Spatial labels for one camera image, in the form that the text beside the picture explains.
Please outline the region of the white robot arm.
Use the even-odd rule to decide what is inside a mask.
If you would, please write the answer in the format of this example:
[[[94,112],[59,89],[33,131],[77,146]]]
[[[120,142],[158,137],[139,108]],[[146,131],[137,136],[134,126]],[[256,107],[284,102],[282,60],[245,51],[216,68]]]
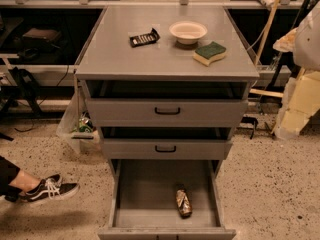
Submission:
[[[309,70],[320,71],[320,1],[298,27],[273,44],[279,52],[292,52],[294,63]]]

